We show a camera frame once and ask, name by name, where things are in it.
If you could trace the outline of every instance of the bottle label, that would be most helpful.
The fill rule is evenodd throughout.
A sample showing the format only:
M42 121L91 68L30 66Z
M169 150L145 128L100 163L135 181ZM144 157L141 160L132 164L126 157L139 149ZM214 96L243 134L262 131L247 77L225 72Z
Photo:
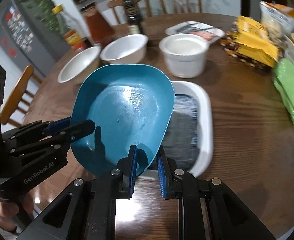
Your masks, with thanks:
M66 42L68 43L71 48L76 52L82 52L85 50L86 44L82 41L78 33L74 33L68 38L65 38Z
M129 25L130 34L140 34L138 25Z

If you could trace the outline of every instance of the bottle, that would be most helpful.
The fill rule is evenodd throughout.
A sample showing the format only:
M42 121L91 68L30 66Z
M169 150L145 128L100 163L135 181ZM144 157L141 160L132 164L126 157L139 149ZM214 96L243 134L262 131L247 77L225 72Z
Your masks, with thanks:
M128 19L130 34L144 34L141 22L143 21L134 0L123 0L123 6Z
M105 48L114 41L115 31L97 10L95 3L85 6L80 11L88 25L93 42L100 43Z
M82 28L73 17L63 10L63 6L61 4L57 5L52 9L52 12L57 16L61 35L71 48L76 52L82 52L87 49L88 46L82 40L80 34L82 36L85 35L84 33L79 33L83 32Z

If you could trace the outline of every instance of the human hand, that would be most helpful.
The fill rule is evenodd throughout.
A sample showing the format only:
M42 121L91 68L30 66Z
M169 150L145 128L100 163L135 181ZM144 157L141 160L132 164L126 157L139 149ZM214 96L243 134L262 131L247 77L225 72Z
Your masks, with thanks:
M34 202L29 192L24 196L21 203L24 210L26 210L28 214L32 214ZM15 203L0 202L0 228L6 231L14 230L16 225L11 218L17 215L18 212L19 207Z

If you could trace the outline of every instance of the blue gripper pad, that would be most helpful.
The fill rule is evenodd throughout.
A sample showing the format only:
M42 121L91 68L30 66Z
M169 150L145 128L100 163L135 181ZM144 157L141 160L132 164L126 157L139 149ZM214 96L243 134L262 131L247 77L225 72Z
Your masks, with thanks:
M66 127L70 125L70 118L71 117L67 117L49 124L48 128L44 131L45 135L55 136L57 132L65 129Z
M136 177L136 171L137 171L137 151L138 148L136 145L131 145L129 149L129 153L131 151L134 151L133 161L131 164L131 170L130 170L130 176L129 176L129 192L131 192L131 195L134 193L134 187L135 187L135 177Z
M158 157L158 179L159 179L159 188L163 198L166 198L166 177L163 162L161 157Z

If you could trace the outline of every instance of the green plastic package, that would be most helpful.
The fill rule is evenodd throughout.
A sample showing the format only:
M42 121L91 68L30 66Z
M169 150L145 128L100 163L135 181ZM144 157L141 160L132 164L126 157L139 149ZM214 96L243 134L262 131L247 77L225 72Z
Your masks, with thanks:
M274 85L294 124L294 65L288 59L283 58L274 69L274 73Z

